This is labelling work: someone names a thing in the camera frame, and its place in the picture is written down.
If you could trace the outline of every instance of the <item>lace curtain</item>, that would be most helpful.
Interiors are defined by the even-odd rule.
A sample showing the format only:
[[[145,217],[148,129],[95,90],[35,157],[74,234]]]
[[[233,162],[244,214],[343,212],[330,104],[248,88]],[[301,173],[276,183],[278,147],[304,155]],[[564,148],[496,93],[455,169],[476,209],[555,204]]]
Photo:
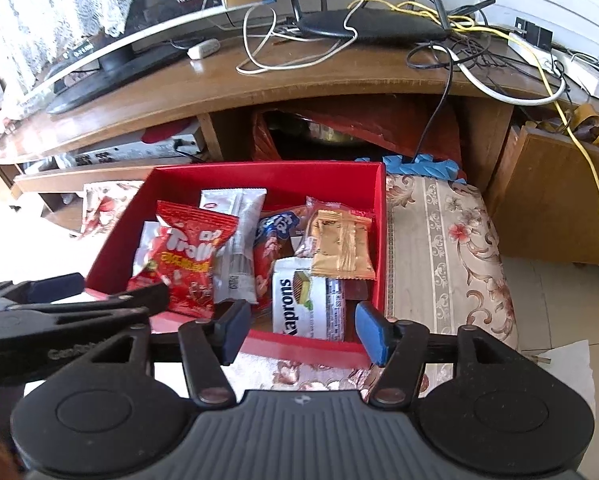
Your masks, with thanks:
[[[26,93],[63,51],[100,30],[124,32],[132,0],[0,0],[0,47],[9,84]]]

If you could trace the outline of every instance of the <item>wooden cabinet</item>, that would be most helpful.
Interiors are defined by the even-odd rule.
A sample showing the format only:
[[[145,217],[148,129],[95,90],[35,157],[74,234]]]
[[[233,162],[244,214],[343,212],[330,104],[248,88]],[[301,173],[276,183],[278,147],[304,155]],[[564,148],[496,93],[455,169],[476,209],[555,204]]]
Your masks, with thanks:
[[[584,146],[599,174],[599,148]],[[599,264],[599,195],[569,137],[512,128],[485,200],[502,254]]]
[[[14,165],[0,165],[0,200],[2,202],[13,203],[22,195],[21,190],[14,183],[15,177],[19,174],[19,170]]]

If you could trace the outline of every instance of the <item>red box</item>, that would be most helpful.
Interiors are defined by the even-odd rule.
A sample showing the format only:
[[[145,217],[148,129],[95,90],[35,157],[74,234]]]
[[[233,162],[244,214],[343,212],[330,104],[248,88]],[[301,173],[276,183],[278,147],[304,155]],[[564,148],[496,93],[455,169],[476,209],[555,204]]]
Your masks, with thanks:
[[[86,287],[103,294],[126,290],[135,250],[145,221],[155,220],[157,200],[199,205],[201,190],[265,187],[265,211],[305,203],[306,196],[323,202],[341,202],[373,212],[370,231],[371,259],[377,280],[373,305],[382,312],[386,281],[386,183],[384,165],[376,162],[235,162],[191,164],[154,169],[110,232],[86,278]],[[151,319],[156,332],[175,332],[190,320],[173,312]],[[242,350],[251,354],[324,364],[342,368],[367,367],[370,362],[359,343],[250,330]]]

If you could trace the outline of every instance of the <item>white snack packet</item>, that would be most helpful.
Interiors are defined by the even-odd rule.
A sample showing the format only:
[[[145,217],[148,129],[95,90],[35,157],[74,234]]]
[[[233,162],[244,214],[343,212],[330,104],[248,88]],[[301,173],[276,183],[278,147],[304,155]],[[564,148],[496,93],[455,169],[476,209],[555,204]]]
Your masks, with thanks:
[[[272,277],[272,331],[343,341],[345,300],[340,280],[310,274],[312,258],[282,258]]]
[[[239,218],[237,231],[226,242],[213,263],[215,303],[246,300],[257,303],[252,245],[262,212],[265,189],[207,189],[199,207]]]
[[[148,263],[146,258],[151,249],[153,240],[159,236],[159,222],[144,222],[139,239],[139,247],[135,251],[135,260],[133,261],[133,276],[137,276]]]

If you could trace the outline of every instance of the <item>wooden desk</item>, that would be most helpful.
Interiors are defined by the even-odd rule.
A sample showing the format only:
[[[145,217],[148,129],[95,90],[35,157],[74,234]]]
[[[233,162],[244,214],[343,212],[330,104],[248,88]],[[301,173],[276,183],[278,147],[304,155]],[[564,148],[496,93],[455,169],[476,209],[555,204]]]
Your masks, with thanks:
[[[321,52],[324,43],[286,43],[268,47],[261,55],[270,63],[295,59]],[[516,56],[505,43],[494,41],[494,48]],[[142,78],[90,104],[60,116],[37,113],[0,141],[0,164],[38,160],[110,139],[127,132],[190,116],[199,116],[211,155],[217,159],[238,158],[236,150],[223,142],[223,132],[212,128],[220,121],[216,112],[250,105],[290,99],[384,92],[439,94],[447,73],[439,70],[412,70],[406,66],[404,49],[354,46],[331,60],[312,68],[246,76],[235,71],[245,57],[240,40],[229,40],[220,53],[208,59],[184,60],[153,75]],[[543,85],[509,69],[491,69],[489,76],[513,96],[537,97],[546,94]],[[492,172],[506,133],[505,116],[512,107],[486,98],[462,74],[454,76],[451,95],[461,100],[461,127],[468,137],[487,123],[498,126],[489,138],[474,138],[480,147],[468,147],[468,166]],[[573,89],[576,104],[588,100]],[[595,100],[599,112],[599,101]],[[476,185],[484,187],[489,175],[475,174]]]

